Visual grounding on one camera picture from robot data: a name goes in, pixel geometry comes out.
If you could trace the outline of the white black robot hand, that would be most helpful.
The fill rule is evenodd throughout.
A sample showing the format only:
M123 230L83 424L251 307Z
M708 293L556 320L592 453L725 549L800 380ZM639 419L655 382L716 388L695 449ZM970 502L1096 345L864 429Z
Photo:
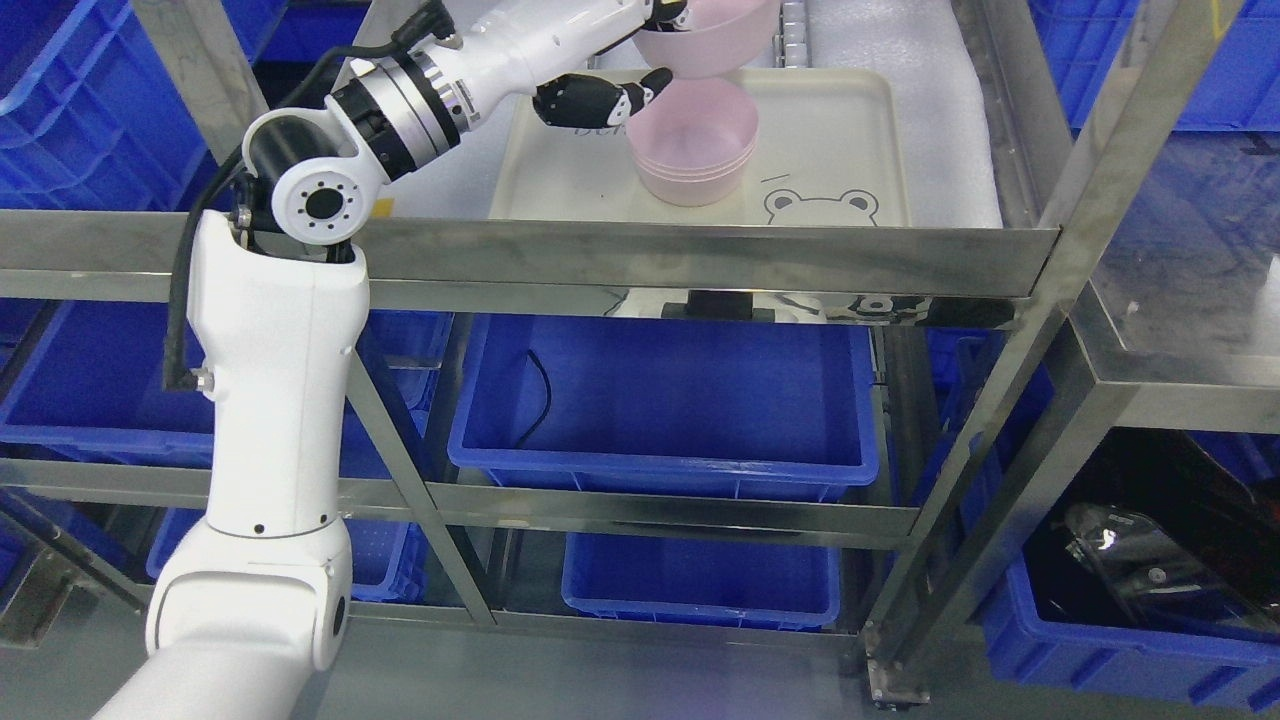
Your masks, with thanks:
M339 147L353 151L332 168L397 181L457 147L515 95L529 96L547 126L622 126L672 72L612 83L582 65L640 31L681 33L687 22L684 1L504 1L462 31L443 3L425 1L387 44L358 51L370 68L326 100Z

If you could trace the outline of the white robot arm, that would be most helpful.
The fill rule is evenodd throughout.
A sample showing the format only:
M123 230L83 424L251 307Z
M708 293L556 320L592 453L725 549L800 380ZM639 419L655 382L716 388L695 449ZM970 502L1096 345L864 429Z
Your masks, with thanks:
M349 240L390 178L333 97L260 117L243 158L279 228L338 258L256 252L214 210L186 223L174 279L205 359L179 386L215 407L207 507L156 582L146 661L100 719L287 719L346 637L340 430L370 309Z

